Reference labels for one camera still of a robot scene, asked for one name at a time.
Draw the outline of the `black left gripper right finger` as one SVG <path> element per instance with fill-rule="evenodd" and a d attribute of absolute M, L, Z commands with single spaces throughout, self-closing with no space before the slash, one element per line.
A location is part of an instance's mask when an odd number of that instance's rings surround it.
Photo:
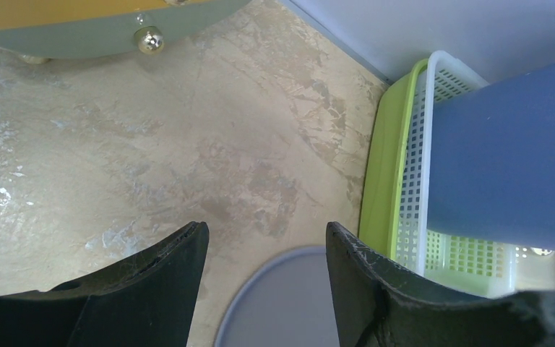
<path fill-rule="evenodd" d="M 341 346 L 555 346 L 555 291 L 497 299 L 428 280 L 337 222 L 327 266 Z"/>

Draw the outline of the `blue plastic bucket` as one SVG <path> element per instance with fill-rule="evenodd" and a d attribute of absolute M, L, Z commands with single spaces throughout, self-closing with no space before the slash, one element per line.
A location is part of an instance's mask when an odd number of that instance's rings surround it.
<path fill-rule="evenodd" d="M 555 250 L 555 64 L 434 106 L 427 225 Z"/>

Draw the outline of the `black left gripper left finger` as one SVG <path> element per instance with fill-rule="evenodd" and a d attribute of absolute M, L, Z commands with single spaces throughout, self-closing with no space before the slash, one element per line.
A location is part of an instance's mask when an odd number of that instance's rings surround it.
<path fill-rule="evenodd" d="M 0 296 L 0 346 L 185 346 L 208 244 L 191 222 L 49 291 Z"/>

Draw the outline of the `grey plastic bucket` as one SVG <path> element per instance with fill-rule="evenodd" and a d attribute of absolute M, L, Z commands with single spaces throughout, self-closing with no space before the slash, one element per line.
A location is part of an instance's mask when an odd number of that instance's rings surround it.
<path fill-rule="evenodd" d="M 234 296 L 215 346 L 338 346 L 326 248 L 292 249 L 261 266 Z"/>

